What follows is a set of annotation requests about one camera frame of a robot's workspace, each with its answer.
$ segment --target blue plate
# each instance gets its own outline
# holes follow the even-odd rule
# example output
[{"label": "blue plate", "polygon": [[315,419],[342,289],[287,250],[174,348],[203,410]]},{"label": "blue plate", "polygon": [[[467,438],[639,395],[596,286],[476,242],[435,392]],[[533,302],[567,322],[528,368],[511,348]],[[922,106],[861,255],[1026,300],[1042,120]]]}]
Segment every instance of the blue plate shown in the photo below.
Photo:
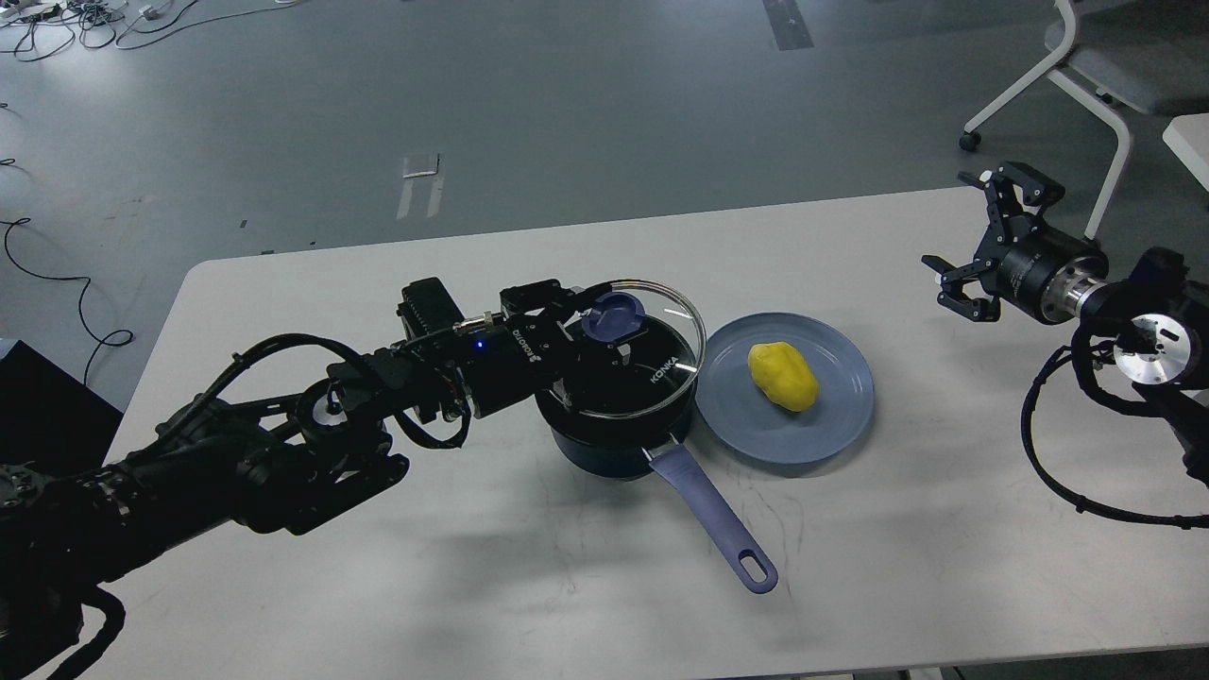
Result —
[{"label": "blue plate", "polygon": [[[793,345],[818,379],[818,400],[804,413],[786,410],[760,392],[747,351],[760,342]],[[765,312],[735,319],[706,344],[696,405],[710,430],[756,460],[800,465],[833,456],[873,419],[873,374],[860,350],[826,323]]]}]

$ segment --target yellow object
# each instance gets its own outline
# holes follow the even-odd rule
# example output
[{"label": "yellow object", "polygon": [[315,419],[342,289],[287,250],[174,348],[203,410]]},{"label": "yellow object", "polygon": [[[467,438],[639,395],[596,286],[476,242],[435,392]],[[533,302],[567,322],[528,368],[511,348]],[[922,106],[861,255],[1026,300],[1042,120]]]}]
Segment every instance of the yellow object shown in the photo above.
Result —
[{"label": "yellow object", "polygon": [[752,345],[747,352],[752,380],[774,404],[802,413],[818,400],[818,380],[793,345]]}]

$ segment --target handle hole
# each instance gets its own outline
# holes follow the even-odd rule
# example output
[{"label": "handle hole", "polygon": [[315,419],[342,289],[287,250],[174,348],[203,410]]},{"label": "handle hole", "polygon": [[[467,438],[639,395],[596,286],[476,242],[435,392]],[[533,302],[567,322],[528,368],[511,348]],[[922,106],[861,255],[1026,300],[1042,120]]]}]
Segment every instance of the handle hole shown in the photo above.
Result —
[{"label": "handle hole", "polygon": [[768,581],[768,572],[764,571],[764,566],[756,559],[756,553],[751,551],[744,551],[739,553],[739,564],[744,566],[744,571],[747,576],[757,583],[763,583]]}]

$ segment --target white chair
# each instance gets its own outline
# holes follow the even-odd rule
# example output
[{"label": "white chair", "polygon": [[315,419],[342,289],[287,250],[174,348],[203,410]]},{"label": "white chair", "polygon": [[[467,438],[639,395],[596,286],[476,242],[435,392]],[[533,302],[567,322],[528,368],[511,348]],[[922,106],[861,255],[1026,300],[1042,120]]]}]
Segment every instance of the white chair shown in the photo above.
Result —
[{"label": "white chair", "polygon": [[[1054,5],[1062,21],[1046,31],[1049,54],[970,119],[959,145],[976,150],[987,119],[1041,77],[1049,79],[1117,133],[1117,152],[1084,232],[1094,238],[1133,146],[1124,119],[1101,97],[1159,116],[1209,111],[1209,0],[1134,0],[1083,15],[1075,12],[1072,0]],[[1094,92],[1068,71],[1091,82]]]}]

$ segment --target black box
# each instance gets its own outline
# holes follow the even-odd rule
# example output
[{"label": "black box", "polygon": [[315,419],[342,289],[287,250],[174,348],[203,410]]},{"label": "black box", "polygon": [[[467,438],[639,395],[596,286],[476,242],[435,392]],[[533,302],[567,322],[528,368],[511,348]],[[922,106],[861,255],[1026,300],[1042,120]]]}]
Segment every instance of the black box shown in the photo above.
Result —
[{"label": "black box", "polygon": [[122,411],[21,340],[0,338],[0,463],[62,477],[100,466]]}]

